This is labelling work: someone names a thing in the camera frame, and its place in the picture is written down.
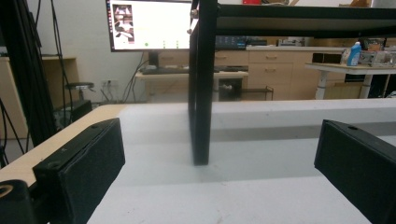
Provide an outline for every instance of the blue bottle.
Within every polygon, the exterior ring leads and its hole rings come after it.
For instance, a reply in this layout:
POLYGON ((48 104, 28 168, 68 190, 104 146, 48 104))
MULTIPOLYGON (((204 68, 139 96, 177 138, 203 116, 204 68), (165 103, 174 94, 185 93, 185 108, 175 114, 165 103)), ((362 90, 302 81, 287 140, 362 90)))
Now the blue bottle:
POLYGON ((359 57, 361 56, 361 43, 356 42, 354 46, 350 49, 349 57, 347 58, 347 66, 356 66, 359 62, 359 57))

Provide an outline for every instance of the white table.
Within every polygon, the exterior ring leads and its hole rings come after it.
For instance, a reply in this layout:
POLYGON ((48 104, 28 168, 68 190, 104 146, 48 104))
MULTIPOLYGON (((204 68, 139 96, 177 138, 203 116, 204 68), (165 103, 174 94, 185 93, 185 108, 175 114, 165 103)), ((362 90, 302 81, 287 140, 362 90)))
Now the white table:
POLYGON ((193 166, 187 104, 104 105, 0 170, 31 167, 85 127, 119 117, 126 163, 89 223, 370 223, 318 170, 323 119, 396 145, 396 99, 213 104, 210 162, 193 166))
POLYGON ((395 67, 370 67, 368 65, 346 66, 345 64, 337 63, 306 63, 305 67, 318 69, 320 72, 318 89, 315 95, 315 98, 317 100, 322 100, 324 97, 327 75, 329 74, 329 72, 345 73, 350 75, 366 75, 363 81, 363 85, 361 87, 361 99, 365 99, 368 97, 373 75, 396 74, 395 67))
MULTIPOLYGON (((218 72, 214 73, 213 80, 213 101, 219 100, 219 79, 222 78, 243 78, 247 77, 248 72, 218 72)), ((151 96, 156 95, 156 90, 154 88, 153 83, 161 80, 188 80, 189 74, 161 74, 161 75, 143 75, 138 72, 136 74, 137 80, 146 81, 146 92, 148 101, 150 101, 151 96)))

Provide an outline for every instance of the desk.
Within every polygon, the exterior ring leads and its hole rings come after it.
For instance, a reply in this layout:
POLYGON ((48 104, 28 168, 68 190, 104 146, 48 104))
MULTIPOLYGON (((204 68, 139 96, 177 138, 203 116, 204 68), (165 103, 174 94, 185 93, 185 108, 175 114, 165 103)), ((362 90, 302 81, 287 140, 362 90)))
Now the desk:
POLYGON ((0 170, 0 181, 32 185, 32 166, 119 117, 126 163, 89 223, 368 224, 314 168, 320 124, 349 122, 396 145, 395 114, 390 98, 214 103, 211 160, 193 166, 187 104, 103 105, 0 170))
POLYGON ((350 75, 366 75, 363 85, 361 87, 361 99, 365 99, 369 95, 373 75, 396 74, 396 68, 394 67, 370 67, 364 65, 346 66, 345 64, 336 63, 306 63, 305 67, 318 69, 320 72, 318 89, 315 95, 315 98, 317 100, 322 100, 324 97, 327 75, 329 74, 329 72, 345 73, 350 75))
MULTIPOLYGON (((214 73, 214 83, 213 83, 213 100, 218 101, 219 100, 219 79, 221 78, 243 78, 247 77, 248 72, 218 72, 214 73)), ((187 88, 188 88, 188 79, 189 79, 189 74, 163 74, 163 75, 143 75, 142 73, 137 73, 136 74, 136 79, 137 80, 143 80, 146 81, 146 96, 148 101, 151 101, 151 97, 156 95, 156 88, 153 85, 153 83, 158 82, 158 81, 164 81, 164 80, 174 80, 174 81, 185 81, 185 92, 187 93, 187 88)))

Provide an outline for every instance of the black pole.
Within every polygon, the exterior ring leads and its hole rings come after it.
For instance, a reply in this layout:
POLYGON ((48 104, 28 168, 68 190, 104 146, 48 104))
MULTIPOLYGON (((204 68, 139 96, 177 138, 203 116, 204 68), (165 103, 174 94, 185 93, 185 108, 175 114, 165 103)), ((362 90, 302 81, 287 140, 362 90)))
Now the black pole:
POLYGON ((26 0, 0 1, 0 25, 32 142, 56 133, 53 106, 26 0))

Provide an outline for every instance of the black vertical post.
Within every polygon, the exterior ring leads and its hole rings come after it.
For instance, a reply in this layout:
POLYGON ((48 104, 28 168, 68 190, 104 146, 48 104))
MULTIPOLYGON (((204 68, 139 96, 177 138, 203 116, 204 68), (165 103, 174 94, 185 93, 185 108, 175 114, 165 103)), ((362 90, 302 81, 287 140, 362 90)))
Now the black vertical post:
POLYGON ((56 133, 53 106, 26 0, 0 1, 0 25, 35 146, 56 133))
POLYGON ((194 93, 190 94, 189 109, 191 116, 192 150, 195 165, 209 162, 210 123, 212 114, 213 68, 215 61, 215 40, 217 28, 218 3, 214 0, 199 1, 199 22, 195 31, 196 42, 191 43, 192 63, 191 80, 194 93))

